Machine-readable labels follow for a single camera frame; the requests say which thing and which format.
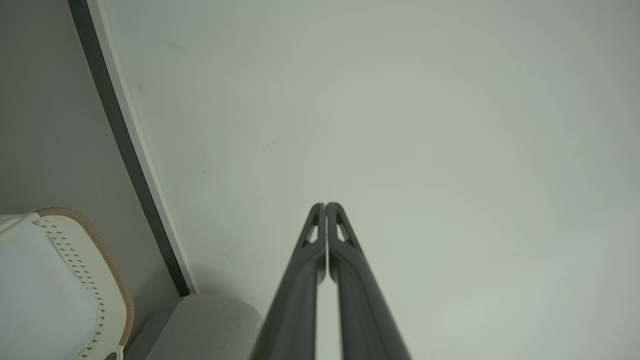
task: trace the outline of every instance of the gray wall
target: gray wall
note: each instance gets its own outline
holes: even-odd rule
[[[134,333],[177,292],[65,0],[0,4],[0,214],[63,206],[98,227],[136,305]]]
[[[334,200],[414,359],[640,359],[640,1],[104,7],[201,292],[266,314]]]

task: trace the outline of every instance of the white cloth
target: white cloth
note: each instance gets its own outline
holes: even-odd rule
[[[0,241],[0,359],[71,360],[88,347],[98,301],[33,224]]]

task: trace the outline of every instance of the laundry basket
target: laundry basket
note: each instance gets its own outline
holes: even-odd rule
[[[98,304],[93,338],[76,359],[103,360],[116,353],[121,360],[133,325],[134,307],[122,273],[96,228],[77,211],[44,208],[25,215],[0,216],[0,241],[8,241],[23,227],[33,230],[30,224],[41,228],[60,259]]]

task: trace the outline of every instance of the gray cushion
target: gray cushion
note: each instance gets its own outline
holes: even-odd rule
[[[189,295],[159,309],[131,344],[126,360],[245,360],[262,323],[240,300]]]

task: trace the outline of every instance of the dark wall trim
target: dark wall trim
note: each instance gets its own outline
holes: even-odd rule
[[[140,205],[142,205],[142,210],[145,212],[151,231],[156,238],[156,243],[164,259],[164,264],[167,269],[169,269],[169,274],[171,274],[173,284],[178,290],[178,294],[180,294],[181,297],[189,295],[189,288],[187,287],[187,282],[184,280],[184,274],[180,270],[169,238],[166,235],[166,231],[164,231],[164,226],[160,220],[156,204],[151,196],[151,191],[149,191],[147,180],[140,167],[140,161],[138,160],[127,126],[122,117],[122,111],[118,104],[116,93],[113,90],[107,64],[104,62],[98,36],[93,27],[89,6],[86,0],[68,0],[68,2],[76,24],[78,36],[80,37],[80,42],[84,49],[84,55],[91,69],[93,82],[98,89],[104,112],[107,115],[107,119],[109,119],[109,125],[120,149],[120,155],[124,160],[124,165],[127,167],[127,172],[138,194],[138,200],[140,201]]]

